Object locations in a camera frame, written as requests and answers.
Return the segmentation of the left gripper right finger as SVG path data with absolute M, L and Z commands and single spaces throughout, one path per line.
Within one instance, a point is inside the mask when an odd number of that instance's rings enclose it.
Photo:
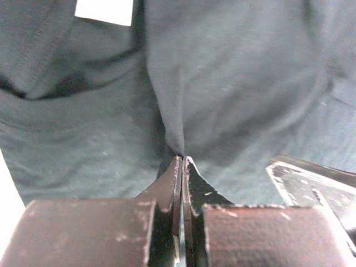
M 233 204 L 185 157 L 187 266 L 354 266 L 355 234 L 318 191 L 319 205 Z

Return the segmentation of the black t-shirt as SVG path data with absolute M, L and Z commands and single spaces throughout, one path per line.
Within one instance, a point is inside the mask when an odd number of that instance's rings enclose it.
M 236 203 L 280 203 L 288 154 L 355 171 L 354 1 L 1 2 L 1 150 L 25 203 L 131 197 L 191 156 Z

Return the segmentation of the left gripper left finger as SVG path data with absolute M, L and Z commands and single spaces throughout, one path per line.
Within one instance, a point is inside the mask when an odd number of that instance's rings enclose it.
M 31 202 L 2 266 L 175 266 L 180 260 L 182 159 L 129 199 Z

